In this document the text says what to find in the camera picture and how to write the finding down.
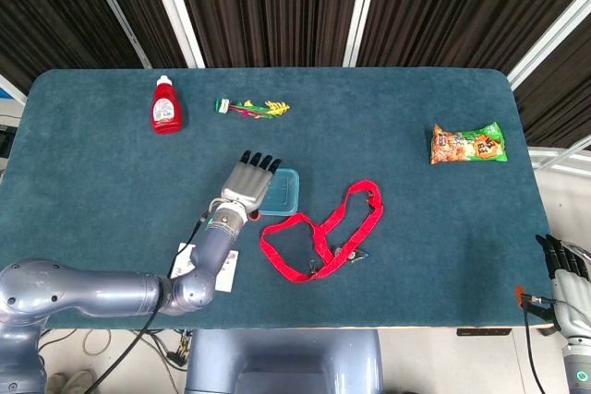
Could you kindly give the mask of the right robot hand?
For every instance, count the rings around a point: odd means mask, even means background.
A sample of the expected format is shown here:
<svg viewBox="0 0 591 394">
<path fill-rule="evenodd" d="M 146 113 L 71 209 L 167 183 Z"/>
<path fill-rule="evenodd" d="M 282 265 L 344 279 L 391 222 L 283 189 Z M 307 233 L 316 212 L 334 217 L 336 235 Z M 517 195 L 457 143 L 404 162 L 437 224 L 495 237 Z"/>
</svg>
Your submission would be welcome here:
<svg viewBox="0 0 591 394">
<path fill-rule="evenodd" d="M 590 339 L 590 251 L 550 234 L 537 234 L 548 270 L 551 296 L 528 293 L 517 286 L 519 306 L 550 322 L 567 340 Z"/>
</svg>

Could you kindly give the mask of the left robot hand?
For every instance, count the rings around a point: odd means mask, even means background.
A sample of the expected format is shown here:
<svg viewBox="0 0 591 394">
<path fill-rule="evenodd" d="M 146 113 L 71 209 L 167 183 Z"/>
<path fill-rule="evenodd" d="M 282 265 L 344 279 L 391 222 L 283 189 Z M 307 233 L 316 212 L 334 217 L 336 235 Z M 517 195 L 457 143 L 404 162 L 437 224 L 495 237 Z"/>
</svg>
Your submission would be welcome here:
<svg viewBox="0 0 591 394">
<path fill-rule="evenodd" d="M 221 198 L 239 203 L 250 219 L 259 217 L 259 207 L 265 198 L 271 179 L 282 160 L 272 155 L 246 150 L 225 181 Z"/>
</svg>

